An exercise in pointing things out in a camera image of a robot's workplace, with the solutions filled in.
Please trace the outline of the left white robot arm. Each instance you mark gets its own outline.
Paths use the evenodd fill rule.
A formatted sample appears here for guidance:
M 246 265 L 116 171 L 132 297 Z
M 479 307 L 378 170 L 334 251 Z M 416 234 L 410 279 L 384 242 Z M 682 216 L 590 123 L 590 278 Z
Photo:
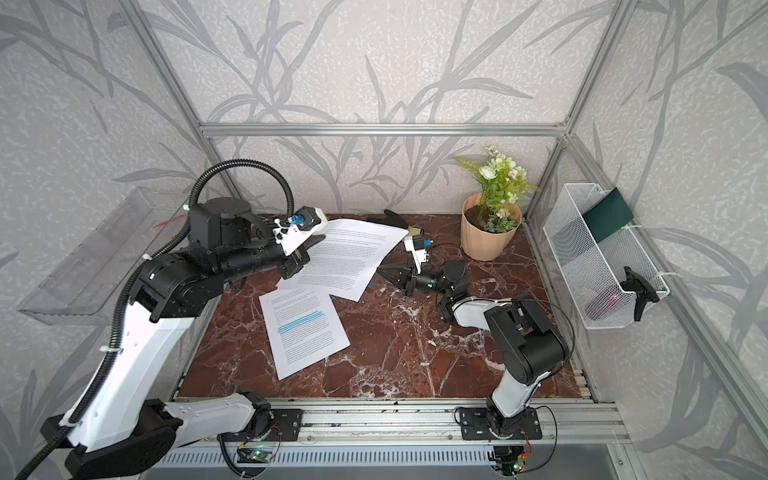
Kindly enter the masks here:
M 140 474 L 171 450 L 208 437 L 247 440 L 272 433 L 270 403 L 253 392 L 192 403 L 149 391 L 178 340 L 228 283 L 277 270 L 284 278 L 317 265 L 336 240 L 392 246 L 402 229 L 353 219 L 328 220 L 315 207 L 264 224 L 246 201 L 190 201 L 186 245 L 146 258 L 117 301 L 104 359 L 67 413 L 43 426 L 47 449 L 65 448 L 75 479 Z

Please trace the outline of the highlighted printed paper document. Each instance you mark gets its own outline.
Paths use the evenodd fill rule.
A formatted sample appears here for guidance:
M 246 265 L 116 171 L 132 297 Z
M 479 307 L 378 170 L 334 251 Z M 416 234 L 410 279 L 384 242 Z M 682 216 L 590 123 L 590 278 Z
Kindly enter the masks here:
M 259 302 L 279 380 L 350 346 L 324 292 L 277 289 L 260 296 Z

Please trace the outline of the plain printed paper document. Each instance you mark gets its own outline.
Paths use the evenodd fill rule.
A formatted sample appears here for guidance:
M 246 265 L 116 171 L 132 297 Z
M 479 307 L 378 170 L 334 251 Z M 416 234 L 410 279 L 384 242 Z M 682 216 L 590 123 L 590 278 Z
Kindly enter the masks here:
M 310 261 L 279 289 L 309 289 L 357 302 L 384 258 L 408 231 L 354 219 L 336 219 L 324 228 L 325 238 L 309 247 Z

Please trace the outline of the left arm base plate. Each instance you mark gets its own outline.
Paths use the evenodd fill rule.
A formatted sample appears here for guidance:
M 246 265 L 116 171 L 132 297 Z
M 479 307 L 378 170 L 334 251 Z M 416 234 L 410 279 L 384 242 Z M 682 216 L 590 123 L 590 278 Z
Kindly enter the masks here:
M 275 409 L 269 413 L 259 411 L 244 430 L 224 433 L 225 442 L 267 441 L 295 442 L 301 428 L 303 411 L 301 409 Z

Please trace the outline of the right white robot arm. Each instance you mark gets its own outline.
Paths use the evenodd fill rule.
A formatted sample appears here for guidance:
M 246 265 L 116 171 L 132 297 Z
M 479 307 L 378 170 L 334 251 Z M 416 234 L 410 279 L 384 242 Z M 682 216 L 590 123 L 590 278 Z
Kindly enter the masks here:
M 407 296 L 417 290 L 438 294 L 442 321 L 491 333 L 505 372 L 485 407 L 458 409 L 462 438 L 540 439 L 538 414 L 530 401 L 543 381 L 569 362 L 572 352 L 542 303 L 471 295 L 469 267 L 462 261 L 450 261 L 437 273 L 421 273 L 406 264 L 384 265 L 377 273 Z

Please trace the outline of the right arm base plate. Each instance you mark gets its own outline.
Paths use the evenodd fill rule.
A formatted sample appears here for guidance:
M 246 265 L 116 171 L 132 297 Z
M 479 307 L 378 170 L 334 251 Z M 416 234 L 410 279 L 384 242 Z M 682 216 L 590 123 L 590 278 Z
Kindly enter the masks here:
M 454 420 L 460 426 L 463 440 L 541 440 L 538 414 L 526 408 L 513 417 L 504 417 L 495 408 L 457 407 Z

